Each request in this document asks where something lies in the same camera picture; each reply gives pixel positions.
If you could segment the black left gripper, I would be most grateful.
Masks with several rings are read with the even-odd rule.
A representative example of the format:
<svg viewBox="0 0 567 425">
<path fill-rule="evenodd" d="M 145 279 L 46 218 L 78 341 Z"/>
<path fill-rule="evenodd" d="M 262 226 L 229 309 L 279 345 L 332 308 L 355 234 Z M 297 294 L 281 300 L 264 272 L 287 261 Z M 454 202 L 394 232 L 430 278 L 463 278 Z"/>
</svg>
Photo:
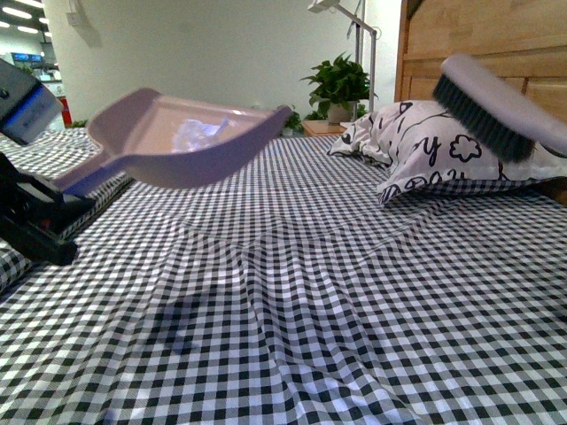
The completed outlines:
<svg viewBox="0 0 567 425">
<path fill-rule="evenodd" d="M 1 238 L 24 257 L 58 266 L 72 264 L 77 244 L 61 233 L 95 203 L 67 195 L 41 176 L 21 172 L 1 156 Z"/>
</svg>

